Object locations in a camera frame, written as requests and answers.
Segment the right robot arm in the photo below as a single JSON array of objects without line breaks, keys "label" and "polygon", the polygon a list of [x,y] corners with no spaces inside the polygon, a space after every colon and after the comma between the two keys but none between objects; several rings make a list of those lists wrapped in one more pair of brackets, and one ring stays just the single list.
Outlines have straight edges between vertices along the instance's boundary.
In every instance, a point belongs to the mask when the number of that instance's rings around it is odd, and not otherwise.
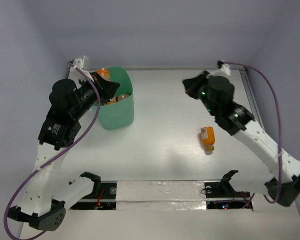
[{"label": "right robot arm", "polygon": [[249,148],[267,166],[272,179],[263,185],[268,196],[283,207],[289,207],[300,194],[300,161],[276,143],[257,122],[254,115],[234,101],[235,86],[228,74],[204,71],[184,79],[185,93],[200,100],[216,124]]}]

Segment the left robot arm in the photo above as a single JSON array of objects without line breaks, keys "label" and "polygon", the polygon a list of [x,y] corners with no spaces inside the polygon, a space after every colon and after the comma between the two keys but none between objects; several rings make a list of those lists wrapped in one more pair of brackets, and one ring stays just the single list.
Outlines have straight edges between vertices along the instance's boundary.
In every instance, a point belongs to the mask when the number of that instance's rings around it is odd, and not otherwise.
[{"label": "left robot arm", "polygon": [[97,73],[79,84],[80,87],[66,78],[52,86],[51,107],[38,136],[35,175],[30,179],[22,201],[10,207],[7,213],[8,218],[28,223],[39,231],[55,231],[68,209],[83,198],[98,197],[101,191],[100,176],[86,171],[54,194],[66,154],[79,139],[79,120],[95,103],[103,104],[112,99],[120,87],[119,83],[105,80]]}]

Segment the orange label clear bottle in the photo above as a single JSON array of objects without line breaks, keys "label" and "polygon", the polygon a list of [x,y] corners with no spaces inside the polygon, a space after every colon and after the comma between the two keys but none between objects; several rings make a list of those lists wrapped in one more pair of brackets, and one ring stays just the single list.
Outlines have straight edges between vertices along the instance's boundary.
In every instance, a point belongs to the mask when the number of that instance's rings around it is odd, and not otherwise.
[{"label": "orange label clear bottle", "polygon": [[108,68],[100,68],[100,69],[97,69],[95,72],[98,73],[98,75],[100,75],[106,81],[109,81],[109,82],[112,81],[111,74],[110,74],[110,71]]}]

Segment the blue label orange bottle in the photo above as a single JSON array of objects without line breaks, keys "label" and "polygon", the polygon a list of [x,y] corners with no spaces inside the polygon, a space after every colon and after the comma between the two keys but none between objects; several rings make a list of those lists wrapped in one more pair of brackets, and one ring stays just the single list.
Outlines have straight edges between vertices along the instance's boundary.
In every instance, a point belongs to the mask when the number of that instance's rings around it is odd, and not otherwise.
[{"label": "blue label orange bottle", "polygon": [[106,102],[104,105],[111,105],[111,104],[115,104],[116,102],[117,102],[117,98],[113,97],[108,102]]}]

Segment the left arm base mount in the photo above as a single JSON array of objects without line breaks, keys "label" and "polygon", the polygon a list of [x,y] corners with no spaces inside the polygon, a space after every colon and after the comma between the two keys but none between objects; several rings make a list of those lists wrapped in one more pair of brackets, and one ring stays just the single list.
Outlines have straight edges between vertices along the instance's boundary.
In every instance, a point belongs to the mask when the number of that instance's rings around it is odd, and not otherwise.
[{"label": "left arm base mount", "polygon": [[117,182],[102,181],[99,193],[90,194],[75,203],[71,210],[116,210]]}]

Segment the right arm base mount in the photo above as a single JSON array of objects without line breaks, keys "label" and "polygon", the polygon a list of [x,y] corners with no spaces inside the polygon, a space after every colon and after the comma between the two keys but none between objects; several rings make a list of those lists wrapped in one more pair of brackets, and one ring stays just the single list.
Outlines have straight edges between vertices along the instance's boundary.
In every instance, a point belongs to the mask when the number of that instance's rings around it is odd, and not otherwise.
[{"label": "right arm base mount", "polygon": [[200,193],[206,199],[207,210],[253,209],[250,192],[235,191],[220,181],[205,182]]}]

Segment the small orange bottle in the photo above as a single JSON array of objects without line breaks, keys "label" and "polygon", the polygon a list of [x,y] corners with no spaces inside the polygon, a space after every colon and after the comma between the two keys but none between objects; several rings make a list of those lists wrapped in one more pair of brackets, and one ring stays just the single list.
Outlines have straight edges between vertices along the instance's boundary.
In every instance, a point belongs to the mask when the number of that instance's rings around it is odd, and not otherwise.
[{"label": "small orange bottle", "polygon": [[121,94],[116,98],[116,102],[121,102],[123,100],[126,100],[129,97],[130,97],[129,93]]},{"label": "small orange bottle", "polygon": [[215,133],[212,126],[202,127],[200,129],[201,141],[204,149],[208,152],[213,152],[215,150]]}]

